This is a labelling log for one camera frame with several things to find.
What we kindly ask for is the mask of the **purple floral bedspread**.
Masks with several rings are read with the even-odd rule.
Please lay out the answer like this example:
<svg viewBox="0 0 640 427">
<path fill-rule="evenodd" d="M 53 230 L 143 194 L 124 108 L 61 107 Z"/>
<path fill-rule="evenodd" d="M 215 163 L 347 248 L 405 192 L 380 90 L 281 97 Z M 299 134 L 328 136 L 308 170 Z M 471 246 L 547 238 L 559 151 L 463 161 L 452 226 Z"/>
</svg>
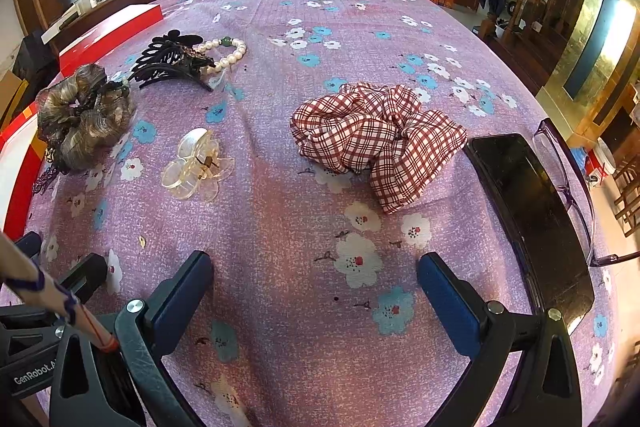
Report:
<svg viewBox="0 0 640 427">
<path fill-rule="evenodd" d="M 156 36 L 239 38 L 245 57 L 208 92 L 134 90 L 129 131 L 85 172 L 30 202 L 43 268 L 95 253 L 94 313 L 146 298 L 192 251 L 215 278 L 164 363 L 207 426 L 422 426 L 465 369 L 416 280 L 427 251 L 486 299 L 529 309 L 518 258 L 473 165 L 457 153 L 412 204 L 385 213 L 366 172 L 300 156 L 290 119 L 346 83 L 402 84 L 469 135 L 527 141 L 544 110 L 510 69 L 426 0 L 162 0 L 164 18 L 106 54 L 124 79 Z M 234 159 L 213 202 L 160 184 L 204 128 Z"/>
</svg>

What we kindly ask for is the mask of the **black rhinestone hair claw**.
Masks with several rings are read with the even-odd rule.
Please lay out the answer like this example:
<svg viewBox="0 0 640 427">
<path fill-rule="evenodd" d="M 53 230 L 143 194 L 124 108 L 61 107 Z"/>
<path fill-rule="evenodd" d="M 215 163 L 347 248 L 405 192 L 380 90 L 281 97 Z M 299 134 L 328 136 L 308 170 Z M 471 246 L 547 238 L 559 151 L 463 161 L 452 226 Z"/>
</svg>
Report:
<svg viewBox="0 0 640 427">
<path fill-rule="evenodd" d="M 204 43 L 198 35 L 183 35 L 178 29 L 156 36 L 134 62 L 129 81 L 140 89 L 164 80 L 190 80 L 212 92 L 205 71 L 214 67 L 214 60 L 196 49 Z"/>
</svg>

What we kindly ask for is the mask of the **white pearl bracelet green bead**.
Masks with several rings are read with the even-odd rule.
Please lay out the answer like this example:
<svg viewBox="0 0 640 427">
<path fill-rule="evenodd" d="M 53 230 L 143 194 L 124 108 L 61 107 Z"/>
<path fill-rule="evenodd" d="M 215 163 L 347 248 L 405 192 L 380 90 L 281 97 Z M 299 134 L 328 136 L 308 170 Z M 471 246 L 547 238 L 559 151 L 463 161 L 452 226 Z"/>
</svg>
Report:
<svg viewBox="0 0 640 427">
<path fill-rule="evenodd" d="M 209 51 L 216 51 L 220 57 L 213 58 Z M 204 74 L 213 75 L 224 72 L 230 66 L 241 61 L 247 51 L 246 43 L 239 38 L 224 37 L 213 40 L 205 40 L 194 46 L 194 52 L 201 58 L 205 65 L 201 67 Z"/>
</svg>

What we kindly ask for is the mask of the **wooden stair railing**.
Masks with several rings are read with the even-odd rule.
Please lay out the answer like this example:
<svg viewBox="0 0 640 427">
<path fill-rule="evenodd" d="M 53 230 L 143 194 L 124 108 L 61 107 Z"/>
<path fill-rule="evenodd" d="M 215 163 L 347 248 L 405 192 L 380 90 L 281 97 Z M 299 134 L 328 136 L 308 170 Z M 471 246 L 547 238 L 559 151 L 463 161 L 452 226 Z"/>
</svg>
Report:
<svg viewBox="0 0 640 427">
<path fill-rule="evenodd" d="M 575 26 L 584 0 L 478 0 L 487 10 L 474 32 L 484 41 L 499 40 L 506 46 L 515 36 L 531 42 L 533 36 L 548 34 L 562 40 Z"/>
</svg>

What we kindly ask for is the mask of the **red open gift box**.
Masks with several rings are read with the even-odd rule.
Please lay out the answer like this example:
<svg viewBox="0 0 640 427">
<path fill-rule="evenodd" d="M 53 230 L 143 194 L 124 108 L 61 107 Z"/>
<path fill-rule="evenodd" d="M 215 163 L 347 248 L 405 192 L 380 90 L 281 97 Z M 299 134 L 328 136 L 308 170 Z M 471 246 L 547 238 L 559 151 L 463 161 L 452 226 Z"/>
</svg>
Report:
<svg viewBox="0 0 640 427">
<path fill-rule="evenodd" d="M 46 147 L 38 138 L 36 103 L 1 132 L 1 231 L 14 241 L 24 234 Z"/>
</svg>

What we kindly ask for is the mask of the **purple frame eyeglasses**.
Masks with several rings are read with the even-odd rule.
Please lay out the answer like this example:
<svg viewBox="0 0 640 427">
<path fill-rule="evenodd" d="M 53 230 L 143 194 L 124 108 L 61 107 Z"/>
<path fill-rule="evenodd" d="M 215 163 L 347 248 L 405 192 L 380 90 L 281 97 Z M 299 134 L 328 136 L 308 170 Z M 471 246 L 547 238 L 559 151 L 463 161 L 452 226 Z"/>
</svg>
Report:
<svg viewBox="0 0 640 427">
<path fill-rule="evenodd" d="M 596 213 L 587 182 L 562 135 L 549 117 L 544 118 L 533 135 L 534 152 L 558 192 L 572 220 L 585 260 L 593 268 L 617 265 L 639 259 L 639 251 L 629 254 L 599 255 L 594 246 Z"/>
</svg>

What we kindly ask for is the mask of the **clear flower hair clip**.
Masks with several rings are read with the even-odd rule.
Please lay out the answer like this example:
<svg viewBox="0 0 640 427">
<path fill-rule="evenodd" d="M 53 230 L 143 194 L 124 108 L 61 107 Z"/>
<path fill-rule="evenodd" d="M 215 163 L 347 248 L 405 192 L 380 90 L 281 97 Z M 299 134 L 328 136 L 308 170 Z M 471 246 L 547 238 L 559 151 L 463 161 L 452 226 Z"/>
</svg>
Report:
<svg viewBox="0 0 640 427">
<path fill-rule="evenodd" d="M 205 202 L 213 202 L 220 182 L 231 176 L 234 165 L 233 158 L 222 155 L 213 132 L 196 128 L 180 140 L 176 157 L 160 175 L 160 184 L 176 199 L 198 195 Z"/>
</svg>

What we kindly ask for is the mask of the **red plaid fabric scrunchie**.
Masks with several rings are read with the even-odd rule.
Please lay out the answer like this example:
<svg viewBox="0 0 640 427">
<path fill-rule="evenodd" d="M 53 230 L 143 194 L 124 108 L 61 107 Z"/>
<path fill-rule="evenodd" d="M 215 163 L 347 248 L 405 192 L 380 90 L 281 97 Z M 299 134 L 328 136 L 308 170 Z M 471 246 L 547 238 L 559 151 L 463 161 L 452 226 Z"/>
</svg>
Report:
<svg viewBox="0 0 640 427">
<path fill-rule="evenodd" d="M 296 108 L 290 127 L 300 156 L 339 174 L 369 170 L 388 215 L 418 199 L 468 141 L 461 124 L 424 109 L 402 84 L 343 84 Z"/>
</svg>

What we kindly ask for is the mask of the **red gift box lid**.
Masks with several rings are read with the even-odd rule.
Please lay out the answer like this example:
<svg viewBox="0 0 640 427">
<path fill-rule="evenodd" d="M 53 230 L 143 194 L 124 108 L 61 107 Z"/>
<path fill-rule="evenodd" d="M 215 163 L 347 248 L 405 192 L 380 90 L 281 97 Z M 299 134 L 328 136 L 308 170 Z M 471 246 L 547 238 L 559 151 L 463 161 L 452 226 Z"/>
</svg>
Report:
<svg viewBox="0 0 640 427">
<path fill-rule="evenodd" d="M 158 4 L 132 4 L 107 17 L 58 54 L 60 72 L 68 77 L 82 65 L 95 63 L 139 32 L 164 18 Z"/>
</svg>

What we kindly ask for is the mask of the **brown organza scrunchie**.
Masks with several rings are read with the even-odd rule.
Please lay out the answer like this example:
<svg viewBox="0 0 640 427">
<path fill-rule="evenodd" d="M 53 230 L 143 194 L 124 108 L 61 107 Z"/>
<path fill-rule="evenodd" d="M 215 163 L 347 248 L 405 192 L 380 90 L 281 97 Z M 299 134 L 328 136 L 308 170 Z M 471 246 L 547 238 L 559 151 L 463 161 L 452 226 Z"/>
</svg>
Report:
<svg viewBox="0 0 640 427">
<path fill-rule="evenodd" d="M 37 98 L 37 138 L 46 143 L 48 167 L 32 187 L 47 190 L 60 175 L 96 165 L 104 150 L 129 129 L 134 99 L 128 84 L 107 79 L 98 64 L 82 65 Z"/>
</svg>

